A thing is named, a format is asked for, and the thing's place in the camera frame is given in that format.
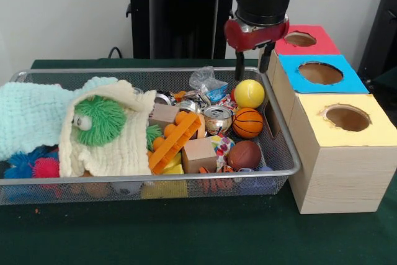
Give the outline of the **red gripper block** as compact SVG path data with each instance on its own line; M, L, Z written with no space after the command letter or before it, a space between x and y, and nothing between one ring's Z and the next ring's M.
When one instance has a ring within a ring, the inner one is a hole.
M289 26L288 16L285 16L279 24L265 27L245 24L239 18L228 20L224 26L224 33L228 45L235 49L235 79L242 79L244 76L244 53L238 51L254 50L266 44L259 62L259 71L265 73L268 70L270 57L275 48L274 42L286 36Z

